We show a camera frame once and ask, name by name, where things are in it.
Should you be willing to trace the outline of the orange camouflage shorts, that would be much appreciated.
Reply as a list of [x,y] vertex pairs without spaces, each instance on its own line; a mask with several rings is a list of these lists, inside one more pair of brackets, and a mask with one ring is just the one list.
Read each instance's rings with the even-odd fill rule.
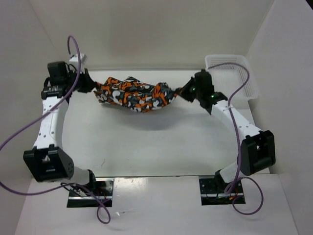
[[119,105],[138,113],[146,113],[172,103],[179,95],[180,88],[173,89],[166,82],[151,85],[132,76],[123,81],[109,77],[103,84],[97,82],[93,93],[100,103]]

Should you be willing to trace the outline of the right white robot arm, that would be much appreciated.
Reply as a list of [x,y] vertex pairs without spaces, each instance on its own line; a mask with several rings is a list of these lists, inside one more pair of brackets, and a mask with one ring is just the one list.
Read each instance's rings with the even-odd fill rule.
[[276,163],[273,133],[250,123],[223,93],[215,91],[209,72],[201,70],[194,74],[178,94],[189,102],[197,100],[202,108],[236,135],[238,157],[234,163],[215,173],[217,191],[226,192],[235,179],[250,176]]

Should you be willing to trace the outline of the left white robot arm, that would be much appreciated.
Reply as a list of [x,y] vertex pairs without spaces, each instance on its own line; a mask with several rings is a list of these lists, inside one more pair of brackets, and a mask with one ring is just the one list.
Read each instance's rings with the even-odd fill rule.
[[69,100],[74,91],[88,93],[95,87],[83,62],[52,62],[47,65],[49,77],[44,82],[41,98],[43,118],[37,139],[23,160],[32,176],[41,182],[64,182],[80,185],[88,196],[97,192],[94,173],[80,169],[63,150],[62,136]]

